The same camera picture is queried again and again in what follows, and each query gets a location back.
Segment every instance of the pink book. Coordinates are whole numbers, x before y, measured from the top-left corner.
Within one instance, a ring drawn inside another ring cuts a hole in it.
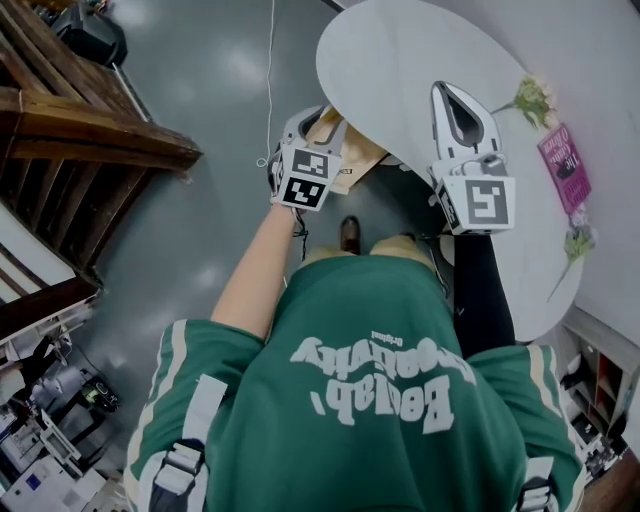
[[[564,124],[555,128],[538,144],[564,211],[571,215],[591,192],[582,159]]]

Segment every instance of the concrete floor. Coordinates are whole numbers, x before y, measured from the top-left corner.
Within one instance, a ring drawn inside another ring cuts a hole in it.
[[[116,465],[146,401],[162,330],[209,316],[269,207],[265,171],[255,161],[266,150],[270,7],[267,0],[114,4],[129,45],[124,70],[140,98],[157,123],[204,151],[191,184],[159,175],[140,197],[98,263],[106,293],[97,314],[75,336],[123,398],[112,418]],[[315,49],[334,16],[320,0],[276,0],[272,147],[289,116],[326,102]],[[428,192],[413,173],[370,173],[348,196],[333,195],[307,216],[309,245],[335,245],[347,214],[360,217],[365,247],[402,231],[436,232],[443,220],[426,206]],[[289,274],[299,244],[292,244]]]

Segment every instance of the white wire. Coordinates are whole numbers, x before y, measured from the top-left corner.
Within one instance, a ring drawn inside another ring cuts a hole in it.
[[[271,114],[273,113],[273,98],[271,97],[271,63],[273,61],[273,27],[275,25],[276,0],[271,0],[271,28],[269,29],[269,67],[267,68],[267,95],[269,97],[269,114],[267,115],[267,157],[258,158],[256,165],[266,167],[271,158]]]

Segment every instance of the white table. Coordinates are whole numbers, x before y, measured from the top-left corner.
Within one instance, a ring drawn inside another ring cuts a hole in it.
[[[316,66],[338,112],[418,170],[438,159],[430,103],[435,81],[462,88],[492,111],[513,99],[525,75],[475,25],[418,0],[369,0],[345,10],[324,31]],[[536,131],[515,110],[497,114],[496,121],[507,170],[516,177],[517,201],[516,228],[494,235],[493,244],[516,338],[530,341],[568,310],[582,261],[548,301],[567,262],[568,221],[536,147],[546,130]]]

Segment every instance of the green t-shirt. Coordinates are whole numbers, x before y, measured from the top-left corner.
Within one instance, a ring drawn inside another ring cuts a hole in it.
[[[209,321],[161,342],[128,453],[135,502],[145,462],[181,439],[202,374],[228,385],[209,430],[211,511],[508,512],[527,460],[551,456],[559,510],[584,473],[549,347],[460,356],[424,265],[334,258],[294,274],[265,346]]]

